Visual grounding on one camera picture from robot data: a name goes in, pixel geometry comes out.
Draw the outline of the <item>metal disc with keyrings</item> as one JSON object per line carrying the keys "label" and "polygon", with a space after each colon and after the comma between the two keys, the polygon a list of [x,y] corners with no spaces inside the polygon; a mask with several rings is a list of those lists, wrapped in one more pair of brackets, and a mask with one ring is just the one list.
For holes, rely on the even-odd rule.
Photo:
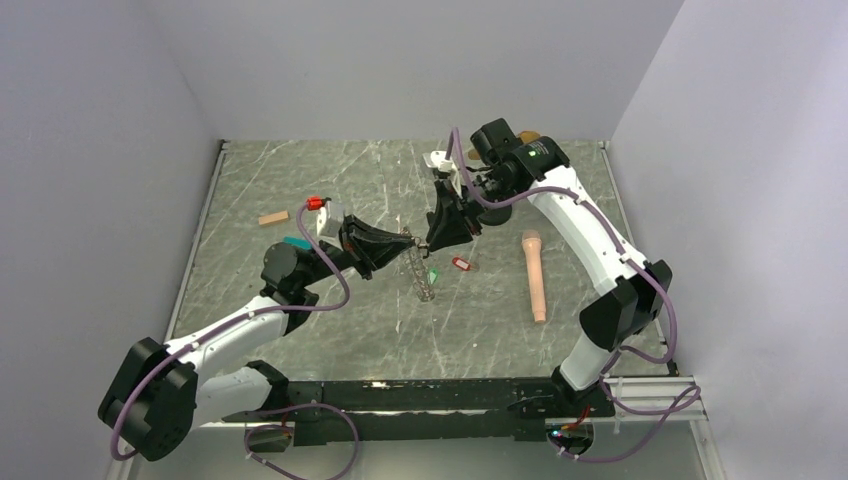
{"label": "metal disc with keyrings", "polygon": [[417,251],[418,245],[426,243],[413,235],[407,225],[400,229],[400,233],[411,237],[414,241],[414,246],[404,251],[401,259],[410,275],[416,296],[421,302],[430,302],[435,298],[435,291],[428,283],[429,268],[426,265],[426,259],[422,259]]}

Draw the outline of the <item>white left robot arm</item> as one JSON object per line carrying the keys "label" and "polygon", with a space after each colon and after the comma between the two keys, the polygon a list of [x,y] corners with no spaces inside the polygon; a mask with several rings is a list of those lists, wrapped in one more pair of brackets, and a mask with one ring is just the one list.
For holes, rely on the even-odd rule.
{"label": "white left robot arm", "polygon": [[112,430],[114,458],[125,441],[149,461],[170,454],[195,428],[230,414],[253,411],[279,417],[288,402],[288,379],[265,361],[251,361],[228,375],[221,369],[249,351],[282,338],[324,312],[309,286],[354,269],[364,279],[413,250],[409,234],[372,227],[353,215],[341,223],[339,246],[312,240],[309,248],[271,245],[263,258],[260,293],[225,318],[166,343],[146,337],[129,349],[97,410]]}

